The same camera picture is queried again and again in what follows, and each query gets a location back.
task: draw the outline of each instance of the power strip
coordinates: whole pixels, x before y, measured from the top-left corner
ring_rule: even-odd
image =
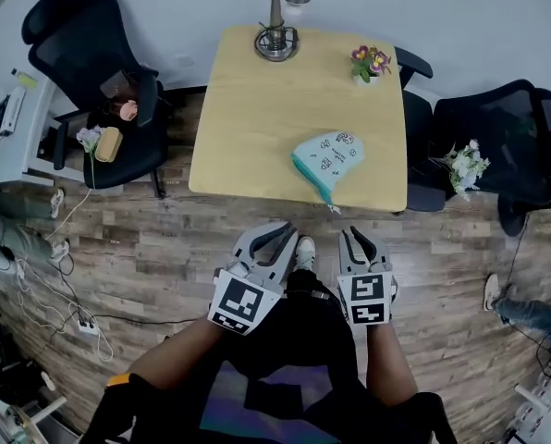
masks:
[[[79,331],[83,334],[90,334],[92,336],[99,335],[99,326],[97,326],[96,324],[92,322],[87,323],[82,321],[79,321],[77,324],[79,325]]]

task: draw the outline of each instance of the pink object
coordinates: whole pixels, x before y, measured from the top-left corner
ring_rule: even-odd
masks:
[[[126,120],[127,122],[133,120],[134,117],[137,115],[138,115],[138,104],[136,104],[136,101],[128,100],[119,109],[119,116],[121,117],[122,120]]]

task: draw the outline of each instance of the flower pot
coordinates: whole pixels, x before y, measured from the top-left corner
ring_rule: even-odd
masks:
[[[364,82],[364,79],[362,79],[361,76],[358,75],[358,76],[353,76],[353,79],[356,82],[356,85],[364,86],[364,87],[373,87],[376,85],[376,83],[380,78],[377,76],[370,76],[370,82]]]

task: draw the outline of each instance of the teal pillow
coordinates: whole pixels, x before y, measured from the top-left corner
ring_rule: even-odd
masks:
[[[292,153],[296,169],[313,184],[331,210],[331,194],[350,169],[364,159],[361,140],[345,131],[333,131],[301,143]]]

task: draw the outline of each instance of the sleeve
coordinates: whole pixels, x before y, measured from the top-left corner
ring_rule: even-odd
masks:
[[[391,409],[391,413],[409,425],[415,442],[429,442],[432,433],[439,444],[457,444],[446,416],[444,403],[435,393],[417,393]]]
[[[80,444],[115,440],[134,426],[134,418],[153,402],[158,390],[135,374],[113,376]]]

